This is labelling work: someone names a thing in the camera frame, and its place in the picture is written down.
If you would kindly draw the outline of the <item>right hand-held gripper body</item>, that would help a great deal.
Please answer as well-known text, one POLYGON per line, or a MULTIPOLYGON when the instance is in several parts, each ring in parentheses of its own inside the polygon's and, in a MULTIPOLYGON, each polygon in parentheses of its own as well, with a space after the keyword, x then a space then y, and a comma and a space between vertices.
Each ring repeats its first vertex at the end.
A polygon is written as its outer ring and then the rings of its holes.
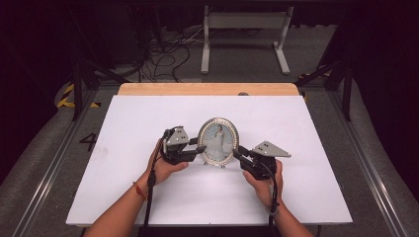
POLYGON ((288 151, 269 141, 263 141, 249 151, 248 157, 242 155, 245 160, 241 162, 241 169, 258 181, 268 180, 276 174, 276 157, 292 157, 288 151))

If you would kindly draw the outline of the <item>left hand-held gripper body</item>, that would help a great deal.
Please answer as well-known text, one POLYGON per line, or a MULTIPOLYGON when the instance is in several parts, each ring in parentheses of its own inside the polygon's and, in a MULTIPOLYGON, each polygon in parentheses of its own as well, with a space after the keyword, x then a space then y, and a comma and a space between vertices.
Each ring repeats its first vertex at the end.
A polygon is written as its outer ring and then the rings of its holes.
POLYGON ((190 139, 181 125, 166 129, 162 138, 163 159, 167 163, 177 165, 182 162, 193 162, 195 160, 197 155, 196 150, 184 150, 190 143, 190 139))

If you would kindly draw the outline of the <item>oval silver picture frame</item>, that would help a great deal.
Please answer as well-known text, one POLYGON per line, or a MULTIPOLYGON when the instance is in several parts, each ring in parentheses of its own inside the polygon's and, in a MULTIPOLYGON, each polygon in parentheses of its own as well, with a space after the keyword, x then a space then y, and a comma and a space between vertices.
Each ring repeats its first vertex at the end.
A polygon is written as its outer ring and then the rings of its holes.
POLYGON ((228 119, 211 118, 199 131, 198 145, 206 148, 201 154, 206 165, 224 168, 233 159, 233 150, 238 148, 239 134, 228 119))

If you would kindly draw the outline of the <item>person's left hand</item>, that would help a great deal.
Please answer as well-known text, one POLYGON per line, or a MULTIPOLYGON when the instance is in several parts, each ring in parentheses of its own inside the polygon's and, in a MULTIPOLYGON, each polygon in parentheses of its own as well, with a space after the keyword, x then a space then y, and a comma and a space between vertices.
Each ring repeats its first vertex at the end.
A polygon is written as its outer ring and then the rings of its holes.
POLYGON ((188 162, 181 162, 177 165, 172 165, 167 163, 161 154, 160 143, 158 140, 153 152, 150 155, 147 168, 144 173, 141 175, 141 178, 144 181, 147 181, 151 171, 154 171, 155 174, 155 185, 159 185, 162 182, 166 181, 173 173, 182 171, 189 167, 188 162))

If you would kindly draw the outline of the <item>person's right hand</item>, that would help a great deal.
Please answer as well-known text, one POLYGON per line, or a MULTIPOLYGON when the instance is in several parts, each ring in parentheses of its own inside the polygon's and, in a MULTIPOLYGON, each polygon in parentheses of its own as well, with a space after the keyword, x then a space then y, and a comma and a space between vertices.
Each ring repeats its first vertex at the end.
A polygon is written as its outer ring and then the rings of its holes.
POLYGON ((270 207, 272 205, 272 195, 271 191, 277 191, 277 203, 279 207, 284 205, 282 199, 283 193, 283 164, 281 161, 276 161, 277 172, 275 174, 276 187, 272 180, 258 181, 256 180, 249 172, 243 171, 242 174, 247 181, 247 183, 252 186, 255 190, 256 196, 259 201, 265 206, 270 207))

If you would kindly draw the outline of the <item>white table board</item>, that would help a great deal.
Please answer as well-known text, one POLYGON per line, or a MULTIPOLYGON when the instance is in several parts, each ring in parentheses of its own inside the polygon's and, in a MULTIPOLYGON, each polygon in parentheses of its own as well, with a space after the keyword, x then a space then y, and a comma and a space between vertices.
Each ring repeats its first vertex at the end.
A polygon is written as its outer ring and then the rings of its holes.
MULTIPOLYGON (((349 223, 352 216, 300 96, 115 96, 68 212, 67 224, 92 224, 145 170, 156 141, 176 125, 197 136, 209 119, 230 120, 240 145, 270 141, 289 152, 283 199, 302 223, 349 223)), ((265 225, 268 213, 239 163, 218 168, 196 159, 154 190, 152 226, 265 225)))

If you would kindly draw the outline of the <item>black tripod stand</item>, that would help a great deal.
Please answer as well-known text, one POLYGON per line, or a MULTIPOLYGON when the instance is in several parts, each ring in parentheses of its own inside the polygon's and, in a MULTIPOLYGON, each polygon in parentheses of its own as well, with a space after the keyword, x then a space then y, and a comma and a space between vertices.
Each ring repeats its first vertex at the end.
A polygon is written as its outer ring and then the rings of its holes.
POLYGON ((110 78, 117 83, 127 83, 127 80, 106 69, 104 66, 95 62, 88 55, 86 50, 83 48, 82 41, 84 36, 79 28, 78 22, 72 13, 71 9, 65 7, 69 20, 69 26, 65 29, 69 33, 67 38, 67 47, 69 49, 70 59, 73 67, 73 84, 74 84, 74 120, 78 120, 84 109, 89 107, 86 100, 83 99, 83 86, 86 86, 88 92, 95 91, 100 86, 100 81, 95 71, 99 71, 104 74, 106 78, 110 78))
POLYGON ((324 88, 327 91, 336 91, 340 84, 343 84, 342 96, 342 112, 347 121, 350 121, 350 103, 352 93, 352 69, 349 61, 336 61, 331 64, 319 67, 314 72, 302 76, 294 84, 297 87, 307 84, 308 82, 320 77, 329 72, 330 75, 324 83, 324 88))

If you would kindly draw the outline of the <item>yellow black floor tape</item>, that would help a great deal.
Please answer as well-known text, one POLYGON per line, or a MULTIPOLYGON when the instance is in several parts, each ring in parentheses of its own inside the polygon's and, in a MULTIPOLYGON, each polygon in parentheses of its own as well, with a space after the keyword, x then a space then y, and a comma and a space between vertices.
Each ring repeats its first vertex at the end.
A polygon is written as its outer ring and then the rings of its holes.
POLYGON ((64 93, 61 99, 58 101, 56 105, 58 108, 63 108, 63 107, 74 108, 75 107, 75 104, 73 102, 68 102, 69 95, 71 94, 73 90, 74 90, 74 84, 70 83, 67 86, 67 88, 64 90, 64 93))

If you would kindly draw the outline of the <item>white metal stand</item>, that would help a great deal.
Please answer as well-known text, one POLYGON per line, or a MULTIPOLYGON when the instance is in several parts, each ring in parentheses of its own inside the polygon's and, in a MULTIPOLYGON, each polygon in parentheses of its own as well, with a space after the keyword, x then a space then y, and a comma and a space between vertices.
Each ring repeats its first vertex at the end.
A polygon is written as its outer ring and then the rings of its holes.
POLYGON ((280 37, 273 47, 284 75, 291 73, 283 46, 293 17, 293 7, 280 12, 212 12, 208 5, 204 10, 204 47, 201 73, 210 72, 210 29, 270 29, 279 30, 280 37))

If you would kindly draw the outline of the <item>aluminium floor rail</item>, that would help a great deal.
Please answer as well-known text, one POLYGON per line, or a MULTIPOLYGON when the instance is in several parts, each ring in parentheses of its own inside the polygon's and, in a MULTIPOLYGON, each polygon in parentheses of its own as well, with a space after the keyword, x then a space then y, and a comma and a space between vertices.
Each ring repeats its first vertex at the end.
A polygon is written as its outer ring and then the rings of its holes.
POLYGON ((342 112, 343 104, 339 99, 339 95, 335 92, 329 92, 328 97, 337 112, 349 139, 351 140, 351 144, 355 149, 357 162, 361 167, 364 177, 392 237, 410 237, 396 213, 395 206, 393 205, 389 193, 386 190, 373 161, 366 153, 358 133, 356 132, 353 124, 346 119, 344 113, 342 112))
POLYGON ((12 237, 27 237, 30 232, 35 219, 40 213, 42 206, 56 180, 59 170, 64 161, 64 157, 69 150, 70 143, 75 136, 75 133, 82 123, 91 103, 95 99, 97 94, 96 90, 88 90, 85 99, 82 101, 83 109, 76 120, 73 120, 66 132, 64 133, 61 142, 59 143, 58 149, 55 152, 52 160, 49 162, 49 166, 45 171, 40 183, 37 185, 37 189, 32 196, 30 203, 28 204, 24 214, 22 215, 19 224, 15 228, 12 237))

